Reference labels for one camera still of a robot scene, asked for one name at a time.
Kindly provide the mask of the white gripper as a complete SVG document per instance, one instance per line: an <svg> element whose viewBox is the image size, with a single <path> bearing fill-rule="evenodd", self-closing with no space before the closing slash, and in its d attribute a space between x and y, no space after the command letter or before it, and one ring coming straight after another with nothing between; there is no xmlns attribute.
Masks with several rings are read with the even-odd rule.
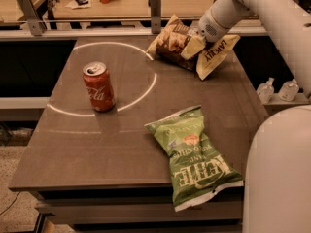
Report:
<svg viewBox="0 0 311 233"><path fill-rule="evenodd" d="M207 42L214 43L222 38L232 27L232 17L229 10L211 7L201 17L198 23L199 33L205 37ZM206 42L201 36L193 36L181 52L185 60L189 60L201 52Z"/></svg>

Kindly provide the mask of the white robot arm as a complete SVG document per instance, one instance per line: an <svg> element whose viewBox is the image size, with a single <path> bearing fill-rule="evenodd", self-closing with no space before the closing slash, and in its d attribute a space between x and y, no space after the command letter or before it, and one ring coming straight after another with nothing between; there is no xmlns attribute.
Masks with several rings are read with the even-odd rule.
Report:
<svg viewBox="0 0 311 233"><path fill-rule="evenodd" d="M311 15L294 0L217 0L199 32L213 43L246 16L259 17L286 66L263 68L279 92L296 80L311 93ZM311 106L274 111L258 129L247 157L242 233L311 233Z"/></svg>

